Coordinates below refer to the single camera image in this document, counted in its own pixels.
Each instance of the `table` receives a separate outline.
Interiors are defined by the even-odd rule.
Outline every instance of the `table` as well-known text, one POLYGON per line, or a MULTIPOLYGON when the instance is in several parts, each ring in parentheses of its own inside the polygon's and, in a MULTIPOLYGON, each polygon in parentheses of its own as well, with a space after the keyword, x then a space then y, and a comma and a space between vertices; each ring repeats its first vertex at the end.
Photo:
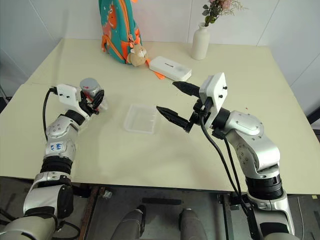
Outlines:
MULTIPOLYGON (((280 174, 290 194, 320 194, 320 145, 267 47, 211 44, 206 59, 189 55, 189 44, 145 42, 149 56, 164 56, 192 68, 189 83, 224 72, 223 105, 251 113, 279 147, 280 174)), ((23 84, 0 115, 0 175, 33 179, 45 150, 42 105, 49 86, 79 86, 94 78, 105 89, 109 109, 92 119, 77 139, 72 181, 79 183, 232 191, 218 154, 194 126, 190 134, 157 116, 155 133, 127 132, 131 104, 161 106, 189 118, 196 101, 159 80, 146 66, 118 63, 101 52, 100 41, 64 39, 23 84)), ((63 113, 56 96, 47 105, 47 124, 63 113)), ((221 140, 216 140, 227 156, 221 140)), ((235 161, 242 189, 247 189, 235 161)))

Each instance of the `stuffed animal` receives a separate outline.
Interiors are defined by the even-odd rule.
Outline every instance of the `stuffed animal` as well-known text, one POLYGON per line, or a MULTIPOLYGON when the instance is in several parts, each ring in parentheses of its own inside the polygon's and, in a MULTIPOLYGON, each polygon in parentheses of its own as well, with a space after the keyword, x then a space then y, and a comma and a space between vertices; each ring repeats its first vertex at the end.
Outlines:
POLYGON ((147 50, 141 46, 141 44, 136 44, 133 46, 133 48, 130 50, 130 53, 128 54, 128 57, 126 58, 126 61, 129 64, 132 64, 133 66, 140 66, 146 62, 148 59, 148 53, 147 50))

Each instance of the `black cable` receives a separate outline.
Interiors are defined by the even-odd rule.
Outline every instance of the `black cable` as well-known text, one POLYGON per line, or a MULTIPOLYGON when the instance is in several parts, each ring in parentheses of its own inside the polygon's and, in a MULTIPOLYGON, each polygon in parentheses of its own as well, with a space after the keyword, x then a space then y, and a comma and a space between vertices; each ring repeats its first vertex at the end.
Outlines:
POLYGON ((233 175, 234 175, 234 178, 235 178, 236 185, 238 187, 238 193, 241 195, 240 182, 239 182, 238 174, 237 174, 237 171, 236 171, 236 168, 235 168, 234 159, 233 159, 233 157, 231 155, 230 146, 229 146, 229 143, 228 143, 228 141, 227 141, 225 136, 223 137, 223 140, 224 140, 224 143, 225 143, 228 155, 229 155, 229 159, 230 159, 230 163, 231 163, 231 166, 232 166, 233 175))
POLYGON ((15 218, 14 216, 10 215, 9 213, 7 213, 5 210, 3 210, 2 208, 0 208, 0 214, 2 214, 4 217, 6 217, 7 219, 9 219, 10 221, 16 220, 17 218, 15 218))
POLYGON ((72 224, 71 222, 67 222, 67 221, 62 221, 61 225, 68 225, 72 228, 74 228, 77 231, 76 236, 72 236, 72 237, 53 237, 52 240, 75 240, 80 236, 80 228, 77 227, 76 225, 72 224))
POLYGON ((221 152, 219 146, 215 143, 215 141, 210 137, 210 135, 207 132, 207 129, 205 127, 205 116, 203 116, 203 115, 200 116, 200 126, 201 126, 201 129, 202 129, 205 137, 209 140, 209 142, 213 145, 213 147, 215 148, 215 150, 219 154, 219 156, 221 158, 221 161, 222 161, 222 164, 224 166, 224 169, 226 171, 226 174, 227 174, 227 176, 229 178, 229 181, 230 181, 230 183, 232 185, 232 188, 233 188, 234 192, 238 195, 238 197, 241 199, 240 204, 241 204, 241 207, 243 209, 243 212, 244 212, 244 214, 246 216, 248 216, 248 209, 247 209, 246 205, 244 204, 244 202, 242 200, 241 192, 240 193, 238 192, 238 190, 237 190, 237 188, 236 188, 236 186, 234 184, 234 181, 233 181, 233 179, 232 179, 232 177, 230 175, 230 171, 229 171, 229 168, 227 166, 227 163, 226 163, 226 160, 224 158, 223 153, 221 152))
POLYGON ((58 94, 57 93, 57 88, 56 87, 49 88, 48 92, 45 95, 44 102, 43 102, 43 107, 42 107, 43 130, 44 130, 45 139, 47 141, 48 141, 48 136, 46 134, 46 130, 47 130, 47 125, 46 125, 46 107, 47 107, 47 101, 48 101, 50 93, 58 94))

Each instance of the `orange tag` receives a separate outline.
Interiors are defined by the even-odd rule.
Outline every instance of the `orange tag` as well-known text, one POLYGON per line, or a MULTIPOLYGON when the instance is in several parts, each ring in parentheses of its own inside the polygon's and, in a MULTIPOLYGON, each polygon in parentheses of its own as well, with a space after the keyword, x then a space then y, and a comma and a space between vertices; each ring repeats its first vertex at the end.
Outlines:
MULTIPOLYGON (((145 62, 146 62, 146 64, 147 64, 148 67, 149 67, 150 59, 148 58, 145 62)), ((156 71, 153 71, 153 72, 154 72, 154 74, 155 74, 160 80, 166 78, 166 76, 162 75, 162 74, 159 73, 159 72, 156 72, 156 71)))

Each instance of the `white box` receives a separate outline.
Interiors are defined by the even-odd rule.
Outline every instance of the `white box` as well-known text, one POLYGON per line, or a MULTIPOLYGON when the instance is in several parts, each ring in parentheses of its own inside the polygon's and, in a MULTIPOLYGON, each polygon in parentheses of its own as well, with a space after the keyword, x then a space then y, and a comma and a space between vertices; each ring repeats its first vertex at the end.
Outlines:
POLYGON ((152 71, 160 73, 173 81, 187 81, 191 77, 191 68, 181 65, 163 56, 157 56, 149 63, 152 71))

